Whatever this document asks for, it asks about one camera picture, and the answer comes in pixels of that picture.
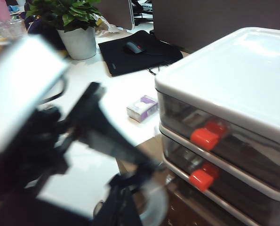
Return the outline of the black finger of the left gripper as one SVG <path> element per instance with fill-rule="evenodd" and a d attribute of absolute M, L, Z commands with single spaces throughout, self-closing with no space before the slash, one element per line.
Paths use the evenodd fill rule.
<path fill-rule="evenodd" d="M 137 166 L 134 177 L 136 180 L 150 180 L 155 171 L 164 170 L 165 165 L 161 162 L 147 162 Z"/>

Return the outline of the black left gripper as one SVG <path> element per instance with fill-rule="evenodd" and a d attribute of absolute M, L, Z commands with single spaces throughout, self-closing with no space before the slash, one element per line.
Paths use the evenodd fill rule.
<path fill-rule="evenodd" d="M 136 165 L 154 162 L 144 152 L 132 146 L 107 120 L 99 107 L 106 87 L 90 83 L 64 120 L 56 107 L 35 110 L 12 142 L 0 152 L 0 195 L 22 190 L 37 180 L 41 189 L 54 174 L 64 174 L 68 163 L 64 158 L 74 141 L 80 141 L 108 156 Z M 136 180 L 141 187 L 147 180 Z"/>

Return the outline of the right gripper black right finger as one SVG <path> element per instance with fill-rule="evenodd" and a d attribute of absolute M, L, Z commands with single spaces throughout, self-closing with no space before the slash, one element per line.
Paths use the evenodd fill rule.
<path fill-rule="evenodd" d="M 140 191 L 139 185 L 134 184 L 127 175 L 122 175 L 123 202 L 122 202 L 122 225 L 142 226 L 133 195 Z"/>

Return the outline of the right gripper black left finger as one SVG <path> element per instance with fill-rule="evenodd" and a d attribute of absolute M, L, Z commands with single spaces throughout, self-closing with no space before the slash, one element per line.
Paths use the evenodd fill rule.
<path fill-rule="evenodd" d="M 122 203 L 120 175 L 115 175 L 109 182 L 109 195 L 92 221 L 93 226 L 118 226 L 119 210 Z"/>

